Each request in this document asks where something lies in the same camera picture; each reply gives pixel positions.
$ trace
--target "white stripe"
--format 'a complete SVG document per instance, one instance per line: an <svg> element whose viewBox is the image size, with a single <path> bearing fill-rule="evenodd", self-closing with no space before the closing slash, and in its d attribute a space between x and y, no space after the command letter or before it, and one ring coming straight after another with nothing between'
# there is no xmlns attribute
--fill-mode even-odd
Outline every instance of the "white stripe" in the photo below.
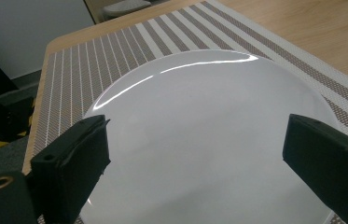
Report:
<svg viewBox="0 0 348 224"><path fill-rule="evenodd" d="M100 84L101 84L101 91L104 91L104 84L102 83L101 69L100 69L100 67L99 67L97 49L95 48L95 39L92 39L92 45L94 46L95 61L97 61L98 75L99 75L99 77L100 77Z"/></svg>
<svg viewBox="0 0 348 224"><path fill-rule="evenodd" d="M206 20L204 17L200 16L197 12L193 11L189 7L185 7L184 10L190 14L190 16L194 17L197 21L202 23L208 30L210 30L213 34L217 35L218 38L222 40L222 42L229 45L232 49L239 50L241 52L249 53L246 49L244 49L241 45L237 44L234 40L232 40L229 36L227 36L225 33L221 32L219 29L217 29L212 23L210 23L208 20Z"/></svg>
<svg viewBox="0 0 348 224"><path fill-rule="evenodd" d="M139 45L138 40L136 39L135 35L133 34L132 29L129 28L128 30L131 32L132 38L135 40L136 45L138 46L138 48L139 48L140 51L142 52L142 55L144 55L144 59L145 59L145 61L147 62L147 57L146 57L146 55L144 54L144 51L142 50L141 46Z"/></svg>
<svg viewBox="0 0 348 224"><path fill-rule="evenodd" d="M112 49L113 58L115 59L116 66L118 68L118 75L121 76L120 66L118 66L118 60L116 59L116 54L115 54L115 51L113 50L112 42L110 41L109 35L106 35L106 36L107 36L107 40L109 40L109 46Z"/></svg>
<svg viewBox="0 0 348 224"><path fill-rule="evenodd" d="M157 33L157 35L162 39L162 42L172 53L179 53L181 50L173 42L173 40L162 30L162 28L157 24L155 20L149 21L152 29Z"/></svg>
<svg viewBox="0 0 348 224"><path fill-rule="evenodd" d="M73 75L73 72L72 72L72 48L71 48L71 126L73 124L73 79L72 79L72 75Z"/></svg>
<svg viewBox="0 0 348 224"><path fill-rule="evenodd" d="M45 147L49 143L49 121L50 121L50 112L51 112L51 100L52 100L52 93L54 89L54 77L55 77L55 61L57 60L57 52L54 53L54 65L52 66L52 79L51 79L51 90L50 90L50 98L49 98L49 112L48 112L48 125L46 127L46 141L45 141Z"/></svg>
<svg viewBox="0 0 348 224"><path fill-rule="evenodd" d="M142 23L138 23L135 26L138 29L139 33L141 33L141 36L146 41L151 52L154 54L154 57L155 58L163 57L164 54L161 52L161 50L160 50L159 46L157 46L156 42L154 42L153 38L150 36L150 34L146 30L145 26Z"/></svg>
<svg viewBox="0 0 348 224"><path fill-rule="evenodd" d="M118 34L116 32L115 32L115 38L118 41ZM120 48L121 54L123 55L123 58L124 58L124 61L125 61L125 65L127 65L128 70L131 71L131 68L128 65L127 57L125 56L124 50L123 50L123 48L120 45L120 41L118 41L118 47Z"/></svg>
<svg viewBox="0 0 348 224"><path fill-rule="evenodd" d="M60 115L58 117L58 134L61 134L61 112L63 111L63 62L61 63L61 85L60 85Z"/></svg>
<svg viewBox="0 0 348 224"><path fill-rule="evenodd" d="M86 55L87 55L87 65L89 66L89 78L90 78L90 90L91 90L91 99L92 101L94 102L94 91L92 89L92 78L91 78L91 70L90 70L90 60L89 60L89 47L87 47L87 43L89 42L86 42Z"/></svg>
<svg viewBox="0 0 348 224"><path fill-rule="evenodd" d="M215 44L207 35L205 35L197 26L193 25L190 21L188 21L184 16L182 16L179 12L174 11L172 14L177 17L183 24L187 26L187 28L196 35L209 49L220 49L220 47Z"/></svg>
<svg viewBox="0 0 348 224"><path fill-rule="evenodd" d="M83 118L84 116L84 104L83 104L83 81L81 77L83 74L81 74L81 63L80 63L80 44L77 45L77 59L78 59L78 73L79 73L79 83L80 83L80 100L81 100L81 117Z"/></svg>
<svg viewBox="0 0 348 224"><path fill-rule="evenodd" d="M100 36L100 40L101 40L102 50L104 52L104 42L102 41L102 37L101 36ZM110 84L112 84L113 83L112 74L110 73L109 62L107 61L107 57L106 57L106 53L105 52L104 52L104 61L106 62L107 73L109 74L109 78L110 78Z"/></svg>
<svg viewBox="0 0 348 224"><path fill-rule="evenodd" d="M124 34L124 31L123 31L123 30L121 30L121 33L122 33L122 35L124 36L125 42L127 43L128 48L130 49L133 58L135 59L136 65L139 66L139 62L138 62L138 60L136 60L136 56L135 56L135 54L133 53L132 48L131 48L131 45L130 45L130 43L129 43L128 40L127 40L127 36Z"/></svg>
<svg viewBox="0 0 348 224"><path fill-rule="evenodd" d="M183 31L179 29L179 27L177 27L166 15L162 15L160 16L160 18L162 19L162 21L165 22L165 24L167 24L168 27L171 28L171 30L173 30L173 32L179 37L179 39L183 41L183 43L190 50L199 49L197 45L194 44L194 42L190 38L188 38L188 36L185 33L183 33Z"/></svg>

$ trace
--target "striped placemat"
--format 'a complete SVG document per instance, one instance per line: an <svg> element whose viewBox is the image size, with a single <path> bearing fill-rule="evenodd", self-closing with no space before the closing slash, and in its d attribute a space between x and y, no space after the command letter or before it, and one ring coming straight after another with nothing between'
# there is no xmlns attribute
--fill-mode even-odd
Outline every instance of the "striped placemat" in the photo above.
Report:
<svg viewBox="0 0 348 224"><path fill-rule="evenodd" d="M143 63L194 49L233 49L275 61L318 90L348 134L348 76L207 0L50 54L34 154L81 120L119 77ZM331 223L342 222L334 217Z"/></svg>

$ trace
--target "black object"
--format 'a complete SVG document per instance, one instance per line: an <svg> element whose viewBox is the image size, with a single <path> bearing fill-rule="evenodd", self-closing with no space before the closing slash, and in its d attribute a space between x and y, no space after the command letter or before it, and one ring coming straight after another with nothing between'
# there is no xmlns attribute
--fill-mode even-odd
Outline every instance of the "black object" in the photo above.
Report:
<svg viewBox="0 0 348 224"><path fill-rule="evenodd" d="M0 223L74 223L110 162L107 122L83 119L31 160L30 174L1 174Z"/></svg>
<svg viewBox="0 0 348 224"><path fill-rule="evenodd" d="M348 223L348 136L321 121L290 115L283 156L319 199Z"/></svg>

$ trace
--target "glossy surface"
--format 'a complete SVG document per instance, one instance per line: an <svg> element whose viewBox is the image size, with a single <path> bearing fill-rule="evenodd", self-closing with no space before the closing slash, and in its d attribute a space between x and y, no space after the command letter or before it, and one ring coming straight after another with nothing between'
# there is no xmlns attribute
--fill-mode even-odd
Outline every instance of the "glossy surface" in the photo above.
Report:
<svg viewBox="0 0 348 224"><path fill-rule="evenodd" d="M330 210L285 164L290 113L338 128L323 97L276 64L201 50L147 63L86 117L105 114L111 163L86 223L324 223Z"/></svg>

